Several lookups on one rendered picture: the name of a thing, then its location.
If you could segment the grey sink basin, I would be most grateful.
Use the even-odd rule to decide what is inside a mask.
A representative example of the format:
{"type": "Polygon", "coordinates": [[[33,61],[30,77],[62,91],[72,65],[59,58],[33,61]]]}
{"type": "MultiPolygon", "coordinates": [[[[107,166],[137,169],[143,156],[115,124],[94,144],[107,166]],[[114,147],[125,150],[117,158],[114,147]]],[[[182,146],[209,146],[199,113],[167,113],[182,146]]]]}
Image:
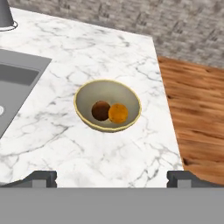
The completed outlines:
{"type": "Polygon", "coordinates": [[[0,49],[0,138],[51,61],[37,55],[0,49]]]}

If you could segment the grey tap base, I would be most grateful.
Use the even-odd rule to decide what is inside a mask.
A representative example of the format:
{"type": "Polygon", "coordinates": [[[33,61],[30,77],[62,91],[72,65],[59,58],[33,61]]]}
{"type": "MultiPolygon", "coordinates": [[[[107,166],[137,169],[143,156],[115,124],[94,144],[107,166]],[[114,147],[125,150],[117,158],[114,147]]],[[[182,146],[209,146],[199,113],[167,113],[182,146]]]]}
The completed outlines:
{"type": "Polygon", "coordinates": [[[13,19],[8,0],[0,0],[0,32],[7,32],[18,27],[13,19]]]}

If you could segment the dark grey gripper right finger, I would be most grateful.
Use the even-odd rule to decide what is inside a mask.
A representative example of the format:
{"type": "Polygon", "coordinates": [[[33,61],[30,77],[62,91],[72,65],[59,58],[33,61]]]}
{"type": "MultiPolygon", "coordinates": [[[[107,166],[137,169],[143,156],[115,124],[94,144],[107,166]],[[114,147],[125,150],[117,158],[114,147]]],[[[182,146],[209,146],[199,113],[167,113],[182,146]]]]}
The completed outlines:
{"type": "Polygon", "coordinates": [[[168,171],[167,172],[168,188],[212,188],[219,185],[209,181],[202,180],[192,174],[190,171],[168,171]]]}

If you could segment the dark brown round fruit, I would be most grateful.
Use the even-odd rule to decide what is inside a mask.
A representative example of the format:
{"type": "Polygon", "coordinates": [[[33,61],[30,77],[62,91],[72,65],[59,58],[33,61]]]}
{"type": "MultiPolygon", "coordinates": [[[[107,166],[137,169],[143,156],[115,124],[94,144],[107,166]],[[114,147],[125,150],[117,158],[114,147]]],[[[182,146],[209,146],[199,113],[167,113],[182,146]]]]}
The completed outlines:
{"type": "Polygon", "coordinates": [[[98,101],[92,107],[92,116],[98,121],[105,121],[109,118],[110,105],[105,101],[98,101]]]}

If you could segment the orange fruit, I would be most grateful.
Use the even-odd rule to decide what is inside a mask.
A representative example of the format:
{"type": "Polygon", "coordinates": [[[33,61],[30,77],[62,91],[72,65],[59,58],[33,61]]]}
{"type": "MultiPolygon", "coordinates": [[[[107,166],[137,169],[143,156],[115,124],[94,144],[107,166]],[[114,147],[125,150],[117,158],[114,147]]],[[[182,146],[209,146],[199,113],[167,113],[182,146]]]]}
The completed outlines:
{"type": "Polygon", "coordinates": [[[113,104],[108,111],[108,118],[112,123],[124,123],[128,118],[128,110],[121,103],[113,104]]]}

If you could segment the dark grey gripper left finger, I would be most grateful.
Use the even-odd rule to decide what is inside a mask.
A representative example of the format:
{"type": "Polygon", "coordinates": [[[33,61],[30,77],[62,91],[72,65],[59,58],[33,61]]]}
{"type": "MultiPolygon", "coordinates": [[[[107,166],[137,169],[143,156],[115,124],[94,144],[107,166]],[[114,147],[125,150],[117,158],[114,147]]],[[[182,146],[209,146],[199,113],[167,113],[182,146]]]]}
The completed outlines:
{"type": "Polygon", "coordinates": [[[24,179],[4,184],[3,187],[56,188],[56,171],[33,171],[24,179]]]}

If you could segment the cream bowl with yellow rim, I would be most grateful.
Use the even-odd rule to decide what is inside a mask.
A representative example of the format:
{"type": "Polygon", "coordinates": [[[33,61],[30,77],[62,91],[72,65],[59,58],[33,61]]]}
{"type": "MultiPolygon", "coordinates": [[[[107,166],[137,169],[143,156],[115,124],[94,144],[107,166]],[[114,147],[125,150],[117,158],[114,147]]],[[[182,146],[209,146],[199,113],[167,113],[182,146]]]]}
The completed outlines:
{"type": "Polygon", "coordinates": [[[115,80],[91,80],[75,93],[73,105],[76,114],[90,128],[100,132],[118,132],[129,128],[140,117],[142,105],[137,94],[128,86],[115,80]],[[128,110],[125,122],[114,123],[109,119],[98,121],[92,115],[92,107],[98,102],[109,106],[121,103],[128,110]]]}

